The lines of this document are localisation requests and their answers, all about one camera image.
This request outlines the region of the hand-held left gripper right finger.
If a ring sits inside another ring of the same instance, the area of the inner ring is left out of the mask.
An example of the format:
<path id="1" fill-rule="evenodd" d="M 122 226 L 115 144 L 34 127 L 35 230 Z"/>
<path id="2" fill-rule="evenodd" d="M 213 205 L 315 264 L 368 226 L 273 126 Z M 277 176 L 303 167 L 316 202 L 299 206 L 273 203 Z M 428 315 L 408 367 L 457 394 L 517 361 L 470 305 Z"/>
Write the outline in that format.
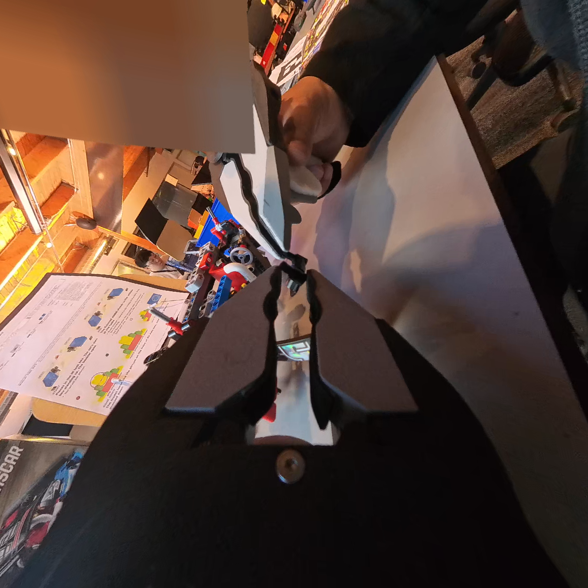
<path id="1" fill-rule="evenodd" d="M 307 272 L 312 324 L 311 405 L 317 424 L 342 429 L 417 404 L 376 319 L 316 270 Z"/>

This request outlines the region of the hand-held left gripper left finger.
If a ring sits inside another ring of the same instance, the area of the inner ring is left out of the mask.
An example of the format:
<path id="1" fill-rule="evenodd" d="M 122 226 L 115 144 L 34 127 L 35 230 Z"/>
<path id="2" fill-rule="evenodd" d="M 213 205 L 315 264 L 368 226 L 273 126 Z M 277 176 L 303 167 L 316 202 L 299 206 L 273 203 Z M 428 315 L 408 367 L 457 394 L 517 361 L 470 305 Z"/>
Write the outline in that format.
<path id="1" fill-rule="evenodd" d="M 273 267 L 209 319 L 166 403 L 169 413 L 256 424 L 276 397 L 274 323 L 282 271 Z"/>

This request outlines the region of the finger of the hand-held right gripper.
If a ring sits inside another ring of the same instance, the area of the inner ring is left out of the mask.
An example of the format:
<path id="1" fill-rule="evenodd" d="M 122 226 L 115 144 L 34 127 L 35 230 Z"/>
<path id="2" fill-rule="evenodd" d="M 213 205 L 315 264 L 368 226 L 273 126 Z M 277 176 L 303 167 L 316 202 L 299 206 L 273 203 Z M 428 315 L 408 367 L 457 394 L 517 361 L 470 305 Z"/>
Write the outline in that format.
<path id="1" fill-rule="evenodd" d="M 1 1 L 1 128 L 254 152 L 246 1 Z"/>
<path id="2" fill-rule="evenodd" d="M 254 153 L 224 153 L 219 186 L 231 215 L 274 258 L 299 262 L 290 252 L 292 225 L 299 214 L 291 203 L 289 162 L 269 144 L 255 106 Z"/>

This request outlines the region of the person's right forearm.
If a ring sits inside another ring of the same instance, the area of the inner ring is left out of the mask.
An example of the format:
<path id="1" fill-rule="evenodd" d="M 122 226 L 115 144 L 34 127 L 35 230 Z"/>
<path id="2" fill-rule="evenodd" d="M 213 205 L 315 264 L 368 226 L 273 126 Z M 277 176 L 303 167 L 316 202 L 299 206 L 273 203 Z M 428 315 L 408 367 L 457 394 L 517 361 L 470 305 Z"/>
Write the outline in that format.
<path id="1" fill-rule="evenodd" d="M 347 108 L 345 145 L 366 146 L 432 58 L 472 43 L 467 27 L 489 2 L 349 1 L 303 72 Z"/>

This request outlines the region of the grey desk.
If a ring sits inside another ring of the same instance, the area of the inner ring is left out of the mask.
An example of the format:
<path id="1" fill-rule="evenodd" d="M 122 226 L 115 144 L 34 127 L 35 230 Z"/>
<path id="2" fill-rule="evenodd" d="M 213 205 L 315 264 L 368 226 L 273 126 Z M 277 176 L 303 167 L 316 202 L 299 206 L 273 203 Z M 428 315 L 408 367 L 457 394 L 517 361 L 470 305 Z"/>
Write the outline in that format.
<path id="1" fill-rule="evenodd" d="M 391 324 L 467 401 L 571 587 L 587 587 L 587 364 L 443 58 L 292 249 Z"/>

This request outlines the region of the person's right hand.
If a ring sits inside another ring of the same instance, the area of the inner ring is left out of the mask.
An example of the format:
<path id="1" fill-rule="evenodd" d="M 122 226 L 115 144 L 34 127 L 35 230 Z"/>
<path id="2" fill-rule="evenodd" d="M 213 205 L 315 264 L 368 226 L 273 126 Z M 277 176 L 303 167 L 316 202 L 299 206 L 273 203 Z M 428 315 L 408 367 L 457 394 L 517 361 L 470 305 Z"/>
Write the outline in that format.
<path id="1" fill-rule="evenodd" d="M 290 164 L 308 168 L 326 190 L 350 128 L 337 93 L 317 77 L 303 77 L 283 94 L 279 120 Z"/>

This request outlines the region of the red axle connector piece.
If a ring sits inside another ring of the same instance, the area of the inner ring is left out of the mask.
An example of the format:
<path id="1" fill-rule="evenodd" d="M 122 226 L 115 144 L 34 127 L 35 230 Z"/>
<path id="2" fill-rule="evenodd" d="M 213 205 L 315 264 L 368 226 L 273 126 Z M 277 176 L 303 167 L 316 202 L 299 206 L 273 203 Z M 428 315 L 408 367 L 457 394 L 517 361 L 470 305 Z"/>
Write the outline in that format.
<path id="1" fill-rule="evenodd" d="M 192 327 L 191 321 L 179 322 L 178 320 L 169 317 L 155 306 L 150 307 L 149 311 L 152 315 L 162 320 L 165 323 L 165 325 L 169 327 L 169 330 L 173 333 L 173 335 L 168 335 L 168 337 L 180 337 Z"/>

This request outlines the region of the blue plastic bin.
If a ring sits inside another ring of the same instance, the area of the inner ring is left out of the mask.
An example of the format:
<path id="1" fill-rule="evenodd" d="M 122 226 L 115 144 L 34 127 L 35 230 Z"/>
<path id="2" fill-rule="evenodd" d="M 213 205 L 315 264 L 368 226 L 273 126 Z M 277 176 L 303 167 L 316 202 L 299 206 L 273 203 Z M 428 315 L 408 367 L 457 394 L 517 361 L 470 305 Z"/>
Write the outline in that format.
<path id="1" fill-rule="evenodd" d="M 231 231 L 233 234 L 239 234 L 239 223 L 232 216 L 229 210 L 218 199 L 215 199 L 211 206 L 212 215 L 205 211 L 199 221 L 193 240 L 197 246 L 202 246 L 208 242 L 212 243 L 213 246 L 218 246 L 220 238 L 216 233 L 213 232 L 216 224 L 220 223 L 223 226 L 228 223 L 228 227 L 225 228 L 227 234 Z"/>

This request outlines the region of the printed instruction sheet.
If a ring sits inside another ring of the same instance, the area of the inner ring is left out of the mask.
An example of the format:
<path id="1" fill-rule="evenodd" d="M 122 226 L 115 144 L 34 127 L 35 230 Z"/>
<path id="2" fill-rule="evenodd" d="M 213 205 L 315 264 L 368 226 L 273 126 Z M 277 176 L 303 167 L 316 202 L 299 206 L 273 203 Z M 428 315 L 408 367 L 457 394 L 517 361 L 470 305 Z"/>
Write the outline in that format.
<path id="1" fill-rule="evenodd" d="M 1 389 L 107 416 L 178 319 L 184 282 L 48 273 L 1 322 Z"/>

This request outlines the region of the metal pole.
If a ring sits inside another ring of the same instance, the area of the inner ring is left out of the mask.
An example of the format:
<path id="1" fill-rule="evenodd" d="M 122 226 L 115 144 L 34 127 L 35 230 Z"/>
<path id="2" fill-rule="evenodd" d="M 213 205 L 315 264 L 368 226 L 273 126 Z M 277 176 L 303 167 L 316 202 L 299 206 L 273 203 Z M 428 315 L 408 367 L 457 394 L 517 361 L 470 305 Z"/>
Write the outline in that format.
<path id="1" fill-rule="evenodd" d="M 1 169 L 18 208 L 24 214 L 28 228 L 34 235 L 43 234 L 47 224 L 25 171 L 23 160 L 11 132 L 3 128 L 1 129 Z"/>

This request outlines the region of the cluttered background shelf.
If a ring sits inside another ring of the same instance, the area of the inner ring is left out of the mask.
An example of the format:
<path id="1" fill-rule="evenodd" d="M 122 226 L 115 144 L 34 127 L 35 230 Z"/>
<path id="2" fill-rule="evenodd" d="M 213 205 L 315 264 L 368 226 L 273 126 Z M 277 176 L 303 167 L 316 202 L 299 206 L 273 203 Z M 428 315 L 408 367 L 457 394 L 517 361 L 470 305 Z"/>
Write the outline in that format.
<path id="1" fill-rule="evenodd" d="M 282 93 L 300 78 L 348 1 L 248 1 L 250 59 Z"/>

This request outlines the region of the toy car set box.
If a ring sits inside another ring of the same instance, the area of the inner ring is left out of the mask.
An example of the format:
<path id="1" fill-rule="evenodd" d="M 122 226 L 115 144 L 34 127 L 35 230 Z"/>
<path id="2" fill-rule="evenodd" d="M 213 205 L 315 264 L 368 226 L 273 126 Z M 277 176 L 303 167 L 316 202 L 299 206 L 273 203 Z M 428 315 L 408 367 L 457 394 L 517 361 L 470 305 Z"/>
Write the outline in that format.
<path id="1" fill-rule="evenodd" d="M 89 442 L 1 439 L 1 587 L 12 587 L 53 526 Z"/>

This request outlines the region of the dark chair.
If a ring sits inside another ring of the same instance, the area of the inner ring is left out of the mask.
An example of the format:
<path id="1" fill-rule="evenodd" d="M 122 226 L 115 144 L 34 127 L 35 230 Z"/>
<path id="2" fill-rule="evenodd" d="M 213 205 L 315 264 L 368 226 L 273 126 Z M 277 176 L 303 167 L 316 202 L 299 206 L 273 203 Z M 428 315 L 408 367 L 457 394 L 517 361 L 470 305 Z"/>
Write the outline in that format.
<path id="1" fill-rule="evenodd" d="M 466 99 L 469 111 L 496 80 L 517 88 L 546 71 L 562 110 L 551 121 L 562 133 L 576 122 L 579 105 L 573 96 L 566 67 L 533 40 L 518 1 L 489 2 L 467 27 L 467 39 L 482 38 L 471 53 L 469 76 L 477 82 Z"/>

